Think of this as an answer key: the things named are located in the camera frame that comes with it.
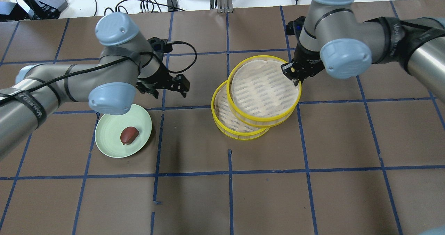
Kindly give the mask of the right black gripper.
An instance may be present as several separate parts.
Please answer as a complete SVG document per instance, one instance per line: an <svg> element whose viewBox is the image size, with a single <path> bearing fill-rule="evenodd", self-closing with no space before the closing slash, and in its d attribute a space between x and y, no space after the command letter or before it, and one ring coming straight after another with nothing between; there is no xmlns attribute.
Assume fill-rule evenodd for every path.
<svg viewBox="0 0 445 235"><path fill-rule="evenodd" d="M298 86L308 77L314 77L325 69L320 52L307 49L301 42L301 33L307 34L304 28L305 19L305 16L300 16L288 22L285 29L287 36L296 37L297 45L291 62L281 65L281 70L294 86Z"/></svg>

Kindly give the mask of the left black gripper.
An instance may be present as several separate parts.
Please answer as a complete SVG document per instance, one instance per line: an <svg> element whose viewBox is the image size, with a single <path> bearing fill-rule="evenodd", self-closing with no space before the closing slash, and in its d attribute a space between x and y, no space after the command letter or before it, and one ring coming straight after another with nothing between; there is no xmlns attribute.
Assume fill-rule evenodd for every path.
<svg viewBox="0 0 445 235"><path fill-rule="evenodd" d="M183 98L187 97L190 88L190 82L185 77L183 72L191 68L191 65L188 65L186 68L180 71L171 71L169 70L162 61L163 55L165 53L170 53L173 51L173 45L176 44L184 44L187 46L191 46L191 44L186 43L184 41L169 41L163 40L158 37L152 37L147 40L151 47L151 51L144 51L140 54L148 55L149 59L142 65L143 68L153 67L155 68L155 72L151 76L140 76L138 77L136 83L136 89L141 94L150 94L154 98L159 98L158 90L169 90L169 91L177 91L179 92Z"/></svg>

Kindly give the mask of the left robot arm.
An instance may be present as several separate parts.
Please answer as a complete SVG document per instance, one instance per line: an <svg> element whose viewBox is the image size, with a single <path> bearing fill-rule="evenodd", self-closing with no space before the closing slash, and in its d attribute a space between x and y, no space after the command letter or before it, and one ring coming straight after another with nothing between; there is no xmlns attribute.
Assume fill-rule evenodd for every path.
<svg viewBox="0 0 445 235"><path fill-rule="evenodd" d="M164 45L176 42L146 39L122 12L102 17L94 32L104 47L97 65L29 65L13 86L1 89L2 159L64 103L86 102L93 111L123 115L137 91L157 98L165 89L186 97L190 82L184 71L170 71L163 63Z"/></svg>

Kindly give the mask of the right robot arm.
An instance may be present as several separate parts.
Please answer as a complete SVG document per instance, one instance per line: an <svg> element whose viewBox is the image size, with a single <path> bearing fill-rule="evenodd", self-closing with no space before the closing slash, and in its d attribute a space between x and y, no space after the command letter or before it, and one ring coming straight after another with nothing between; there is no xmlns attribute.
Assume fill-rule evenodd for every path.
<svg viewBox="0 0 445 235"><path fill-rule="evenodd" d="M312 0L306 16L288 23L297 46L283 74L294 85L321 71L336 79L365 72L372 64L398 62L434 96L444 101L444 18L401 20L378 17L362 23L354 0Z"/></svg>

